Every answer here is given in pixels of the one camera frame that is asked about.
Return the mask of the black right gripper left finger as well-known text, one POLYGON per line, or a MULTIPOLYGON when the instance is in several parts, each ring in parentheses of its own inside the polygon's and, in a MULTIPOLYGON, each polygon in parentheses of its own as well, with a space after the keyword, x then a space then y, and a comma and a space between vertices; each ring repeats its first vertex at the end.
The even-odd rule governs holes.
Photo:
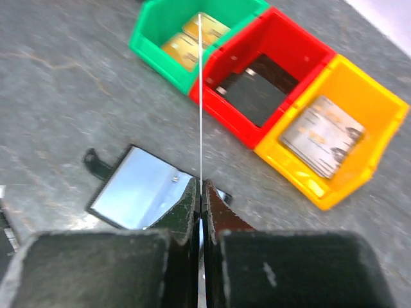
POLYGON ((1 282, 2 307, 196 307, 199 182, 144 230, 29 237, 1 282))

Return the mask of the white card edge-on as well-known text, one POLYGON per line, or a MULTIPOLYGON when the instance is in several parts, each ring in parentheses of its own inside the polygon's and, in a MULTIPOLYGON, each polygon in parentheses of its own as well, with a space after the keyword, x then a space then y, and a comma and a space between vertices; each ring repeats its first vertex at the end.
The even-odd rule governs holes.
POLYGON ((199 137, 200 137, 200 193, 203 189, 203 47, 202 13, 198 13, 198 98, 199 98, 199 137))

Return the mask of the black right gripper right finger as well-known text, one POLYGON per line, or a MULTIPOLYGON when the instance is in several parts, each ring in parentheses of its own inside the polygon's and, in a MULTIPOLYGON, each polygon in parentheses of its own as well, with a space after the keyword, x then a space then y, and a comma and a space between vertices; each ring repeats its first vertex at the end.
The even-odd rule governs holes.
POLYGON ((208 307, 393 307, 371 245, 346 230, 258 231, 203 184, 208 307))

